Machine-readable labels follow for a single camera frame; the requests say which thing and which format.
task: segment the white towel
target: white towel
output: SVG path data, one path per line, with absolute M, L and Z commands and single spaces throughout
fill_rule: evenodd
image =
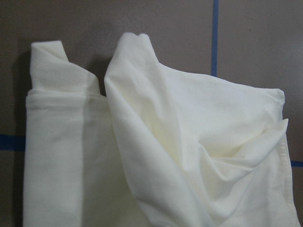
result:
M 279 89 L 182 72 L 124 33 L 95 75 L 32 44 L 25 227 L 299 227 Z

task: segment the white cloth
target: white cloth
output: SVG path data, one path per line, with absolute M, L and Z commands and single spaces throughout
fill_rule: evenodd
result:
M 107 97 L 32 44 L 25 227 L 299 227 L 279 89 L 162 65 L 124 33 Z

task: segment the white fabric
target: white fabric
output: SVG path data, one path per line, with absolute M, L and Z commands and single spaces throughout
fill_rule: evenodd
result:
M 107 97 L 60 41 L 32 44 L 25 227 L 299 227 L 279 89 L 158 62 L 124 33 Z

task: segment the blue line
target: blue line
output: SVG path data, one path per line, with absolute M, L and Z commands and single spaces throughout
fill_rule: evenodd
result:
M 0 134 L 0 150 L 25 151 L 25 137 Z
M 219 18 L 219 0 L 214 0 L 214 4 L 213 4 L 213 34 L 212 34 L 212 69 L 211 69 L 211 75 L 213 75 L 214 77 L 217 77 L 218 18 Z
M 290 161 L 292 167 L 303 167 L 303 162 L 300 161 Z

